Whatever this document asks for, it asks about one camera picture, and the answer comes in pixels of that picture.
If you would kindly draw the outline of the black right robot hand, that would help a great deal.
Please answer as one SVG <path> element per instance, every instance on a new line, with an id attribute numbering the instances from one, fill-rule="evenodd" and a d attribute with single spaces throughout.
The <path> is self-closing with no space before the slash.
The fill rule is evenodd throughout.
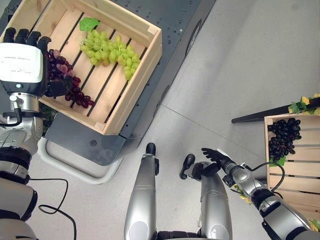
<path id="1" fill-rule="evenodd" d="M 230 157 L 228 157 L 225 154 L 222 154 L 217 149 L 211 149 L 211 148 L 202 148 L 203 155 L 210 159 L 212 162 L 216 163 L 220 168 L 222 168 L 224 171 L 226 170 L 227 166 L 229 164 L 234 163 Z"/>

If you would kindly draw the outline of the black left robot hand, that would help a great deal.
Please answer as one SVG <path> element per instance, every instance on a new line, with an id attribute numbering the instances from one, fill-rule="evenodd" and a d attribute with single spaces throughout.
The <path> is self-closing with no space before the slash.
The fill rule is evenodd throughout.
<path id="1" fill-rule="evenodd" d="M 9 27 L 0 43 L 0 83 L 8 95 L 25 93 L 36 97 L 60 97 L 73 87 L 73 77 L 61 71 L 64 60 L 48 49 L 48 36 Z"/>

